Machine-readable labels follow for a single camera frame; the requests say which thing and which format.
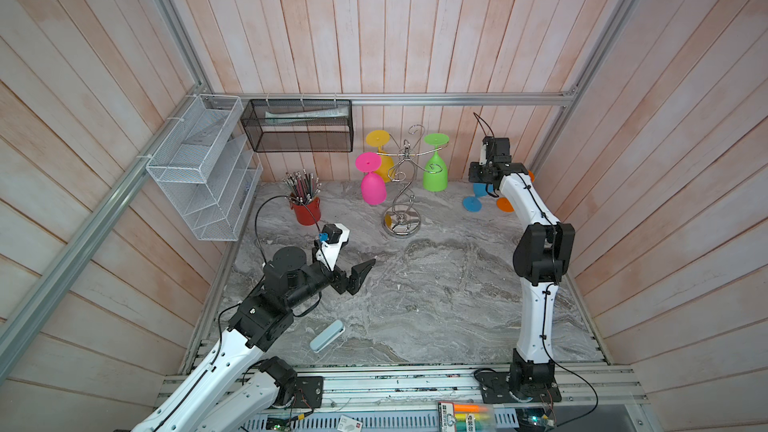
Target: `wire mesh basket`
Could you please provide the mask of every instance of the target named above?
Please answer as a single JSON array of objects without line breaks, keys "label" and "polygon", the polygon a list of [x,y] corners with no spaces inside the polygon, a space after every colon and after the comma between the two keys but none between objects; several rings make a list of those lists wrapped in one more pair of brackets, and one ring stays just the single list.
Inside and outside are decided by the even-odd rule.
[{"label": "wire mesh basket", "polygon": [[205,183],[242,115],[239,97],[198,96],[152,155],[149,174],[157,182]]},{"label": "wire mesh basket", "polygon": [[199,240],[235,241],[264,167],[249,168],[246,137],[230,140],[205,184],[158,182]]},{"label": "wire mesh basket", "polygon": [[253,99],[241,121],[255,152],[352,151],[349,100]]}]

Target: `pink wine glass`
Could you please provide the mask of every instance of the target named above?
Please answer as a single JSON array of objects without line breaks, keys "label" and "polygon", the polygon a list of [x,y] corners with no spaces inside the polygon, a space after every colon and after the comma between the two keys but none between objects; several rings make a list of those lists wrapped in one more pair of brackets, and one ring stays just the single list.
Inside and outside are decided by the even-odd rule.
[{"label": "pink wine glass", "polygon": [[366,201],[371,206],[378,206],[380,203],[386,200],[386,186],[384,185],[384,179],[379,174],[371,174],[375,172],[382,165],[382,158],[375,152],[365,152],[355,160],[355,167],[360,172],[365,172],[366,176],[362,178],[360,184],[360,191],[362,192],[362,200]]}]

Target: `highlighter package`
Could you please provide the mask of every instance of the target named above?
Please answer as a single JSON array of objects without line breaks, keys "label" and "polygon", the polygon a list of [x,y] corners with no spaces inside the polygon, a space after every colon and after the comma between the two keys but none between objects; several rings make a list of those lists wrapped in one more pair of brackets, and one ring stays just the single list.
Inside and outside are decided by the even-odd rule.
[{"label": "highlighter package", "polygon": [[484,404],[437,403],[440,432],[496,430],[493,409]]}]

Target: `black mesh basket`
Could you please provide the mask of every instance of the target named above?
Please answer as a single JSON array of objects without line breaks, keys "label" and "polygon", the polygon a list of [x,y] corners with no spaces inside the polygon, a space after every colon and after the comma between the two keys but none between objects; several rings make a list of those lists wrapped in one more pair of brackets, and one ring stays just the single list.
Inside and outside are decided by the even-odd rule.
[{"label": "black mesh basket", "polygon": [[240,120],[256,152],[351,152],[349,100],[252,99]]}]

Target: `wooden wall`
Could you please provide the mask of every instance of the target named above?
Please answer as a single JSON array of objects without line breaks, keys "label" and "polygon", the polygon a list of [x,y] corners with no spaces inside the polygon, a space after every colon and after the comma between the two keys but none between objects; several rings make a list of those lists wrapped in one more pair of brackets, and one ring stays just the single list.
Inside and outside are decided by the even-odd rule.
[{"label": "wooden wall", "polygon": [[[0,0],[0,16],[5,322],[193,79],[152,0]],[[0,429],[132,428],[220,257],[147,184],[0,386]]]},{"label": "wooden wall", "polygon": [[666,430],[768,428],[767,103],[768,0],[642,0],[536,177]]},{"label": "wooden wall", "polygon": [[[174,0],[218,92],[557,92],[571,88],[617,0]],[[363,137],[410,125],[451,137],[466,177],[473,112],[529,162],[557,107],[359,107],[355,150],[266,154],[266,180],[306,168],[361,178]]]}]

